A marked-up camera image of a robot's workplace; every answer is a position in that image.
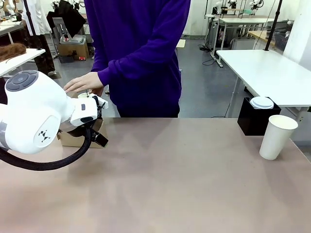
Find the black container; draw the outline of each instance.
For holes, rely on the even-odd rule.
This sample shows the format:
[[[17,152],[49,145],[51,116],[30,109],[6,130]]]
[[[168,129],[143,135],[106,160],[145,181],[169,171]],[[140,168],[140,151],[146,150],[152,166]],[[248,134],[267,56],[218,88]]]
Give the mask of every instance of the black container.
[[[72,63],[74,62],[73,56],[58,56],[60,63]]]
[[[244,98],[238,124],[246,136],[264,136],[269,117],[279,115],[281,109],[274,103],[273,109],[255,109],[250,98]]]

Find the small white cup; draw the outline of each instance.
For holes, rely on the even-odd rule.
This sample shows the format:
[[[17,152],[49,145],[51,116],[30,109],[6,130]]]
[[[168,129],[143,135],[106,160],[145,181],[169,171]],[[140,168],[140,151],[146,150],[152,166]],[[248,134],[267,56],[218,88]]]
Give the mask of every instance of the small white cup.
[[[82,93],[78,95],[78,99],[88,98],[88,96],[89,96],[89,93]]]
[[[271,116],[259,154],[268,160],[276,159],[297,127],[298,123],[290,117]]]

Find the purple sweatshirt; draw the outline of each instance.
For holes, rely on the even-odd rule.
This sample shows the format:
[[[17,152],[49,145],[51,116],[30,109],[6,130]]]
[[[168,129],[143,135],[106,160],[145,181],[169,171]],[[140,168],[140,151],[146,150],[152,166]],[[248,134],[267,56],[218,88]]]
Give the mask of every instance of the purple sweatshirt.
[[[178,105],[181,78],[175,47],[190,0],[85,0],[95,62],[120,109]]]

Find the floor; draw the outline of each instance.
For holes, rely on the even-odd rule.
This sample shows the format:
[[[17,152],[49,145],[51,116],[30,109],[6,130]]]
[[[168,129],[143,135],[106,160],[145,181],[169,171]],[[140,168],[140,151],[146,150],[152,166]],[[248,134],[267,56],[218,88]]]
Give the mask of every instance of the floor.
[[[198,47],[202,42],[202,40],[198,39],[187,40],[185,48],[178,50],[183,86],[180,99],[181,111],[179,117],[181,118],[221,117],[225,115],[230,103],[236,76],[226,64],[224,64],[224,68],[219,68],[217,63],[208,61],[211,59],[209,53],[200,51]],[[62,77],[55,81],[60,86],[64,86],[71,79],[88,73],[93,60],[60,64],[58,59],[55,59],[54,63],[56,70]],[[23,66],[23,69],[36,69],[36,65],[35,63],[27,63]],[[248,94],[241,87],[233,117],[238,117],[245,96],[248,96]],[[104,116],[118,117],[118,112],[111,103],[109,96],[104,94],[103,98],[111,104],[109,109],[103,113]],[[282,110],[281,113],[293,117],[286,109]],[[292,139],[311,160],[311,113],[300,124]]]

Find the black pants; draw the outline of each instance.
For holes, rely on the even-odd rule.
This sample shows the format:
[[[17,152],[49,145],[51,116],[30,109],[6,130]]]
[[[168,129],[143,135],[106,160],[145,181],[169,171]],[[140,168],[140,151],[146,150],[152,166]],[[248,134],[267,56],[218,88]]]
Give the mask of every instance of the black pants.
[[[147,109],[147,108],[128,108],[121,109],[117,107],[118,112],[121,117],[128,118],[137,118],[137,117],[146,117],[146,118],[178,118],[178,114],[180,112],[179,105],[163,107],[161,109]]]
[[[27,40],[30,48],[32,49],[45,49],[45,53],[35,58],[35,64],[38,70],[46,75],[49,72],[55,71],[52,54],[44,35],[30,36],[29,31],[25,28],[27,34]]]
[[[5,80],[4,78],[0,78],[0,103],[7,104],[8,98],[4,91]]]

